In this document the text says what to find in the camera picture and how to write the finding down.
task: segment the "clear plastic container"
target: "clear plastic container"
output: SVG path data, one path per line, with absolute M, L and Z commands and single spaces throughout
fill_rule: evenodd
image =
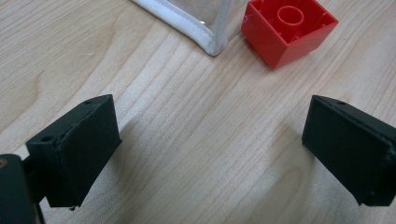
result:
M 133 0 L 216 56 L 240 31 L 248 0 Z

